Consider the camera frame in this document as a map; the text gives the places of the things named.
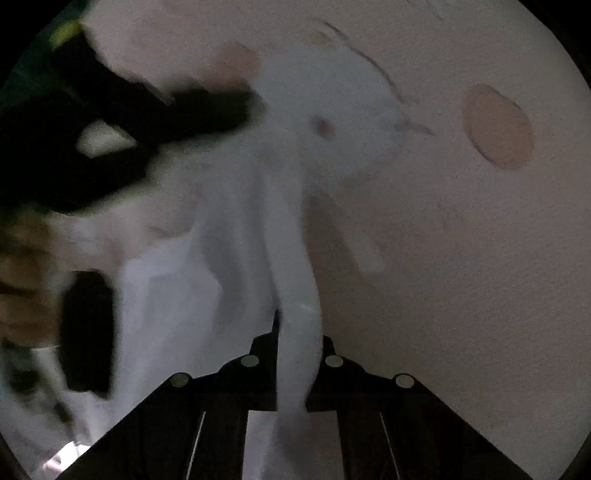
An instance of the screw head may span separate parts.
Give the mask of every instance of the screw head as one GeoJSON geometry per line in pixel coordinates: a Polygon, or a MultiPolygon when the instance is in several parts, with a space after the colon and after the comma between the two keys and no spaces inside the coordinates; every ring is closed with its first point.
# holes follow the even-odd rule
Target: screw head
{"type": "Polygon", "coordinates": [[[190,380],[191,377],[188,374],[181,372],[170,377],[170,384],[174,388],[183,388],[189,383],[190,380]]]}
{"type": "Polygon", "coordinates": [[[414,387],[414,378],[407,374],[402,374],[396,377],[396,384],[400,388],[414,387]]]}
{"type": "Polygon", "coordinates": [[[329,355],[324,360],[324,363],[331,368],[338,368],[338,367],[342,367],[345,362],[338,355],[329,355]]]}
{"type": "Polygon", "coordinates": [[[259,359],[256,355],[245,355],[240,359],[240,363],[247,368],[256,367],[259,359]]]}

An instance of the yellow object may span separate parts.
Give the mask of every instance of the yellow object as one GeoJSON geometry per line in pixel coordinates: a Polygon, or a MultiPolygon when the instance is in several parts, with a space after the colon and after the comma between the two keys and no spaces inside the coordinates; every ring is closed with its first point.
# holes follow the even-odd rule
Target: yellow object
{"type": "Polygon", "coordinates": [[[72,37],[82,33],[82,30],[82,25],[77,20],[70,20],[69,22],[64,23],[51,34],[51,37],[49,38],[51,48],[55,50],[57,47],[62,46],[72,37]]]}

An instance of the black plastic part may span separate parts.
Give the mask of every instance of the black plastic part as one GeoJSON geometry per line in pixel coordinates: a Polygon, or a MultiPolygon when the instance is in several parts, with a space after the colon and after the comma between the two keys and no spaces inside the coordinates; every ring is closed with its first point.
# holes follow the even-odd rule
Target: black plastic part
{"type": "MultiPolygon", "coordinates": [[[[324,338],[324,358],[334,355],[324,338]]],[[[248,410],[275,410],[277,331],[215,375],[165,382],[61,480],[241,480],[248,410]]],[[[418,381],[322,362],[309,411],[336,410],[346,480],[527,480],[530,477],[418,381]]]]}
{"type": "Polygon", "coordinates": [[[59,361],[67,386],[105,398],[111,386],[113,290],[95,271],[78,272],[62,303],[59,361]]]}

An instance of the black object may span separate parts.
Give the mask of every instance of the black object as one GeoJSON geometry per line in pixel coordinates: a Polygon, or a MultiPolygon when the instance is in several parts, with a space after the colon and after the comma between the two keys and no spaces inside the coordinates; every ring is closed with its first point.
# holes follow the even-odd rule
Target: black object
{"type": "Polygon", "coordinates": [[[96,271],[78,272],[62,304],[59,361],[70,390],[106,398],[111,381],[113,290],[96,271]]]}
{"type": "MultiPolygon", "coordinates": [[[[275,410],[277,331],[249,354],[257,365],[237,358],[214,375],[174,375],[60,480],[241,480],[248,410],[275,410]]],[[[324,337],[307,409],[336,410],[346,480],[530,479],[417,380],[334,355],[324,337]]]]}
{"type": "Polygon", "coordinates": [[[53,52],[70,89],[56,89],[0,116],[0,207],[32,203],[72,212],[143,179],[161,144],[235,131],[250,116],[251,92],[173,92],[164,103],[143,83],[105,67],[84,33],[53,52]],[[97,158],[76,149],[82,131],[102,119],[137,146],[97,158]]]}

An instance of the round patch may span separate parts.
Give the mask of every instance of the round patch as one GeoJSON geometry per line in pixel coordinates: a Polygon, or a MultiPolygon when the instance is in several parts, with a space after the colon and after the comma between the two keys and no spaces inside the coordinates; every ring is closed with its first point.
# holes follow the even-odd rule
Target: round patch
{"type": "Polygon", "coordinates": [[[495,167],[519,170],[534,152],[534,132],[526,114],[488,85],[468,90],[463,105],[466,135],[495,167]]]}

